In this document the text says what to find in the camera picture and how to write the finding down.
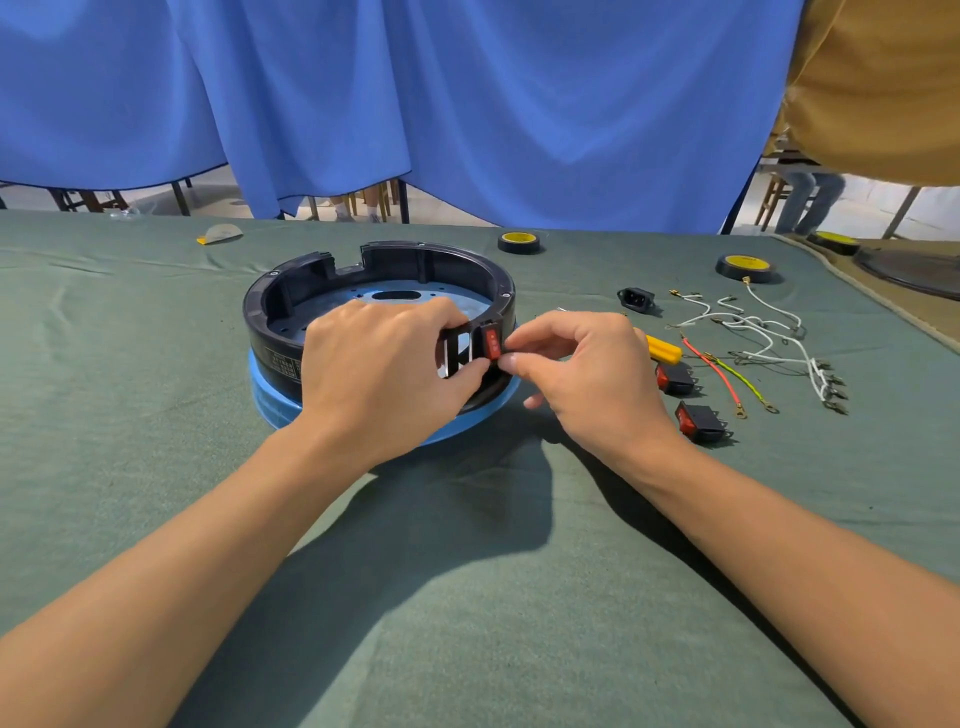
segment yellow-green wire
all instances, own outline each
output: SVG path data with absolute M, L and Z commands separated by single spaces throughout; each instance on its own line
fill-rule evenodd
M 744 384 L 746 384 L 746 385 L 747 385 L 747 388 L 756 395 L 756 398 L 757 398 L 758 400 L 760 400 L 760 404 L 762 404 L 763 407 L 764 407 L 768 412 L 779 412 L 779 410 L 778 410 L 773 404 L 771 404 L 770 402 L 768 402 L 767 400 L 765 400 L 765 399 L 763 398 L 763 395 L 760 394 L 760 390 L 758 390 L 758 389 L 753 385 L 753 383 L 751 383 L 751 381 L 750 381 L 749 379 L 747 379 L 745 376 L 743 376 L 742 374 L 740 374 L 740 373 L 739 373 L 736 369 L 734 369 L 730 364 L 727 364 L 726 362 L 721 361 L 721 360 L 718 359 L 716 356 L 714 356 L 713 354 L 710 354 L 710 353 L 704 352 L 704 356 L 709 357 L 710 360 L 711 360 L 714 364 L 716 364 L 718 367 L 721 367 L 722 369 L 726 369 L 726 370 L 727 370 L 728 372 L 730 372 L 733 376 L 735 376 L 737 379 L 739 379 L 739 380 L 742 381 Z

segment yellow label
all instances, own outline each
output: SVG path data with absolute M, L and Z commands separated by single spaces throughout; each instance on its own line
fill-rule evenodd
M 851 243 L 856 245 L 856 238 L 841 235 L 839 232 L 818 232 L 817 235 L 824 238 L 824 240 L 832 240 L 834 243 Z
M 501 237 L 508 243 L 532 243 L 537 240 L 537 236 L 529 232 L 504 232 Z
M 751 255 L 727 255 L 724 260 L 737 268 L 746 268 L 751 271 L 765 271 L 770 267 L 770 263 Z

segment hand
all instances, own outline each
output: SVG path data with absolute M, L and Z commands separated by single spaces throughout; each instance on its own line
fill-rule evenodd
M 626 316 L 551 311 L 514 331 L 505 346 L 511 352 L 500 369 L 541 392 L 524 404 L 538 407 L 546 398 L 567 434 L 611 467 L 627 452 L 683 440 L 660 399 L 646 337 Z
M 414 449 L 457 416 L 490 367 L 474 359 L 438 374 L 441 329 L 465 324 L 450 299 L 424 304 L 351 301 L 307 327 L 301 366 L 307 437 L 333 438 L 365 469 Z

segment blue plastic base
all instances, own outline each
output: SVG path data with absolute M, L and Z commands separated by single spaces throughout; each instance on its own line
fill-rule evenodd
M 257 366 L 256 357 L 253 356 L 253 351 L 248 353 L 247 363 L 250 369 L 253 403 L 256 405 L 260 416 L 276 429 L 280 429 L 293 422 L 301 411 L 300 405 L 280 394 L 274 389 L 270 382 L 263 378 L 263 375 L 260 374 L 260 368 Z M 513 377 L 507 385 L 507 388 L 503 390 L 503 393 L 495 400 L 488 402 L 482 407 L 478 407 L 472 412 L 468 412 L 466 415 L 458 416 L 452 423 L 441 427 L 430 435 L 422 445 L 439 443 L 441 440 L 469 430 L 474 425 L 479 425 L 506 404 L 507 400 L 514 395 L 519 385 L 520 380 L 517 377 Z

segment yellow screwdriver handle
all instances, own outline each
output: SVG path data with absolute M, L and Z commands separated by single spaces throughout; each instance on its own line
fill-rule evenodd
M 679 364 L 684 357 L 684 351 L 680 347 L 667 344 L 653 336 L 647 336 L 647 346 L 650 348 L 650 358 L 663 364 Z

